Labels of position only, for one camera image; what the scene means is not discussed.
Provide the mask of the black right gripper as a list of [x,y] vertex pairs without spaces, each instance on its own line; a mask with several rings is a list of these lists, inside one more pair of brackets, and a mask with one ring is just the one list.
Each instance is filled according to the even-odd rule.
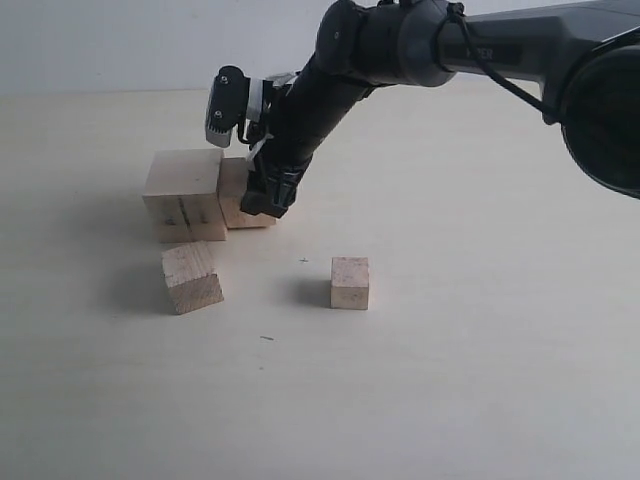
[[365,82],[325,74],[301,74],[279,91],[269,112],[267,137],[248,171],[240,210],[284,216],[316,150],[369,93]]

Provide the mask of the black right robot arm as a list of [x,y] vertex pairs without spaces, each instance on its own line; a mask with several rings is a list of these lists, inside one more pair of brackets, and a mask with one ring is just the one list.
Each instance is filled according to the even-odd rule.
[[454,1],[333,3],[314,52],[270,108],[243,212],[279,218],[315,150],[374,90],[484,75],[559,125],[578,167],[639,194],[639,5],[584,1],[468,15]]

